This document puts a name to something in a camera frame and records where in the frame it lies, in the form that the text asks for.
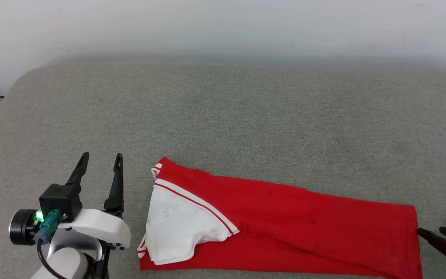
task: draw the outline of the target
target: green light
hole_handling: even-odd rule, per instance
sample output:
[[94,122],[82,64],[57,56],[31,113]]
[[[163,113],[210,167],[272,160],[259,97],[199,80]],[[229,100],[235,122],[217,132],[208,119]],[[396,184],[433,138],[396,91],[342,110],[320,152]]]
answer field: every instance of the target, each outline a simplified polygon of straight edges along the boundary
[[36,220],[39,222],[44,222],[44,216],[42,215],[42,210],[36,212]]

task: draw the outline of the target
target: garment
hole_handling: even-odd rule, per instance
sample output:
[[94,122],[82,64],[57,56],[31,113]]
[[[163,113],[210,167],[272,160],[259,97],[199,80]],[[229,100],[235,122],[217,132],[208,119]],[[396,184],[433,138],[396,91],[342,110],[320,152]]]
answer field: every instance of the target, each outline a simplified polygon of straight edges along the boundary
[[138,247],[141,270],[237,269],[422,279],[411,205],[212,176],[166,157]]

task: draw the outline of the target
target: teal connector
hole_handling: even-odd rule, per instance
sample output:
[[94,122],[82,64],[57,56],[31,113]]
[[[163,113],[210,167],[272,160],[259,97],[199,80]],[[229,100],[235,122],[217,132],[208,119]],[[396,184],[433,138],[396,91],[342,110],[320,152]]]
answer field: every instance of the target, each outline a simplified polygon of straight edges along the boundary
[[59,210],[51,210],[44,222],[39,227],[39,231],[36,233],[34,240],[37,242],[42,239],[43,244],[47,244],[51,241],[54,231],[58,228],[58,225],[62,222],[62,214]]

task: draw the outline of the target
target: red stripe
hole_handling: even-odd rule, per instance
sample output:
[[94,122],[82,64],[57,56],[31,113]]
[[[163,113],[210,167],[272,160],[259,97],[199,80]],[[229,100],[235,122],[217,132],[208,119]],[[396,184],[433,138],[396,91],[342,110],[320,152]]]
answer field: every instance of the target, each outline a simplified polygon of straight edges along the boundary
[[138,253],[144,253],[144,252],[146,251],[146,248],[143,247],[145,243],[146,243],[146,240],[144,239],[144,240],[142,241],[142,243],[140,244],[140,249],[142,249],[142,250],[138,250],[138,251],[137,251]]
[[197,204],[197,205],[200,205],[200,206],[202,206],[203,208],[209,210],[214,216],[216,216],[216,218],[218,218],[218,220],[220,220],[221,223],[223,223],[223,225],[225,225],[226,229],[228,229],[228,231],[233,235],[233,232],[232,232],[232,230],[230,229],[230,227],[229,227],[229,226],[228,226],[228,225],[227,225],[227,224],[226,224],[226,223],[225,223],[225,222],[224,222],[218,215],[216,215],[216,213],[214,213],[211,209],[209,209],[209,208],[206,207],[205,205],[202,205],[202,204],[200,204],[200,203],[198,203],[198,202],[192,200],[191,198],[188,198],[187,196],[184,196],[184,195],[182,195],[182,194],[180,194],[180,193],[177,193],[177,192],[175,192],[173,189],[170,189],[170,188],[168,188],[168,187],[166,187],[166,186],[159,185],[159,184],[154,184],[154,185],[159,186],[159,187],[163,187],[164,189],[167,189],[167,190],[169,190],[169,191],[172,191],[173,193],[175,193],[175,194],[181,196],[182,198],[186,198],[187,200],[189,200],[189,201],[191,201],[191,202],[193,202],[193,203],[195,203],[195,204]]

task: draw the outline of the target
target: red fabric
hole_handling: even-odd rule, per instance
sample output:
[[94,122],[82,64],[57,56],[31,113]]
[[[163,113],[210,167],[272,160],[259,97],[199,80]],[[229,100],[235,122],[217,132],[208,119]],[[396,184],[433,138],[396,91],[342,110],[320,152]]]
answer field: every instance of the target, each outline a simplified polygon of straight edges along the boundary
[[411,205],[361,201],[306,189],[212,176],[167,158],[158,178],[203,198],[240,233],[206,242],[188,261],[141,270],[237,269],[422,279],[417,215]]

